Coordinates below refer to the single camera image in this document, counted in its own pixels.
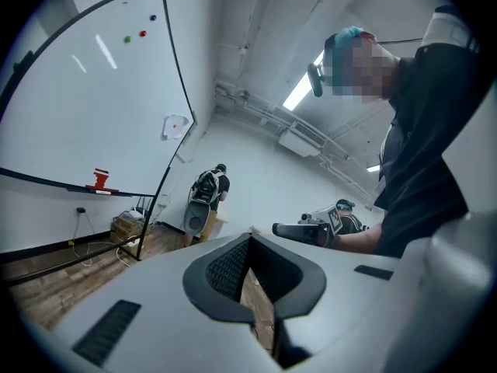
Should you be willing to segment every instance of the forearm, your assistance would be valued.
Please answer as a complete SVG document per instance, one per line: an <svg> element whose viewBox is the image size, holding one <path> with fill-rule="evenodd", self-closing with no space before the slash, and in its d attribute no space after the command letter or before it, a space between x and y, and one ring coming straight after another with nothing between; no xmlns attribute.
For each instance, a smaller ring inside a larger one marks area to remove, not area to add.
<svg viewBox="0 0 497 373"><path fill-rule="evenodd" d="M371 254L378 245L381 236L381 223L359 233L336 235L332 249L344 252Z"/></svg>

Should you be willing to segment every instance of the white paper on whiteboard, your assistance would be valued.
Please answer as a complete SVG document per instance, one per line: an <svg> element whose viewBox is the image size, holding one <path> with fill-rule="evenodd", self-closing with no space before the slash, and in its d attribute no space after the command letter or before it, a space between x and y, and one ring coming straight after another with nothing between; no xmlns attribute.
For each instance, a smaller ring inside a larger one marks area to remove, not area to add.
<svg viewBox="0 0 497 373"><path fill-rule="evenodd" d="M188 119L180 115L169 115L164 122L164 137L165 139L177 139L185 134L188 127Z"/></svg>

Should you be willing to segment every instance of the person wearing black shirt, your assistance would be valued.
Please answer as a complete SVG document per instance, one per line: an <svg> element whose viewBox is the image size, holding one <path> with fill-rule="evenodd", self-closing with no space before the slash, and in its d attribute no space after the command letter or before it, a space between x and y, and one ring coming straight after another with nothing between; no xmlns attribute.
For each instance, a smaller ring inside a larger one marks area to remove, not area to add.
<svg viewBox="0 0 497 373"><path fill-rule="evenodd" d="M356 204L349 202L345 199L340 199L336 202L336 209L339 212L340 220L342 221L342 228L336 235L347 235L349 233L357 233L362 231L362 224L359 219L352 214L352 208Z"/></svg>
<svg viewBox="0 0 497 373"><path fill-rule="evenodd" d="M409 242L467 212L442 153L479 107L492 71L452 6L435 11L414 58L395 57L372 33L352 27L326 40L321 69L316 80L309 65L316 96L324 82L345 98L388 100L395 112L381 148L374 202L385 210L384 220L364 232L337 235L332 248L400 258Z"/></svg>
<svg viewBox="0 0 497 373"><path fill-rule="evenodd" d="M219 189L217 191L217 197L210 203L209 217L207 218L207 222L203 227L202 233L200 234L200 242L206 242L209 239L214 224L216 223L219 202L226 200L226 196L230 190L230 180L226 176L226 171L226 166L224 164L218 164L216 168L212 170L212 173L217 176L219 180ZM184 247L188 247L192 240L193 236L185 234L183 237Z"/></svg>

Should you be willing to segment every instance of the shorts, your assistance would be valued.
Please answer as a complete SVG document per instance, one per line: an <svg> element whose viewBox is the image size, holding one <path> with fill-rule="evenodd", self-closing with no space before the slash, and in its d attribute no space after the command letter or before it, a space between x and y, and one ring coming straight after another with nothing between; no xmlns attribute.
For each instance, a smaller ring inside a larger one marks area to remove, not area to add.
<svg viewBox="0 0 497 373"><path fill-rule="evenodd" d="M200 234L200 238L209 239L209 236L214 228L214 224L216 223L217 211L211 210L209 211L209 217L207 218L207 222L203 227L202 233Z"/></svg>

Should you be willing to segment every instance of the black shirt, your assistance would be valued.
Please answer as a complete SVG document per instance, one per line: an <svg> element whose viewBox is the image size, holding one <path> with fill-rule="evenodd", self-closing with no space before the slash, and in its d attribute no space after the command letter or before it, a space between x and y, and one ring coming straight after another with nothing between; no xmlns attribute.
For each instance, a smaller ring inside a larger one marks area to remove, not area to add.
<svg viewBox="0 0 497 373"><path fill-rule="evenodd" d="M388 211L376 254L400 257L409 242L467 211L442 153L491 82L481 57L462 47L431 44L413 60L401 60L380 173L386 187L375 203Z"/></svg>
<svg viewBox="0 0 497 373"><path fill-rule="evenodd" d="M213 170L212 173L220 173L220 170ZM219 177L219 191L217 192L217 195L221 195L224 191L228 192L230 190L230 180L224 175ZM210 204L210 209L217 211L217 208L219 207L219 196L214 199L214 201Z"/></svg>
<svg viewBox="0 0 497 373"><path fill-rule="evenodd" d="M336 233L336 235L347 235L349 233L361 232L361 227L363 226L359 219L354 215L344 215L340 217L342 221L342 228Z"/></svg>

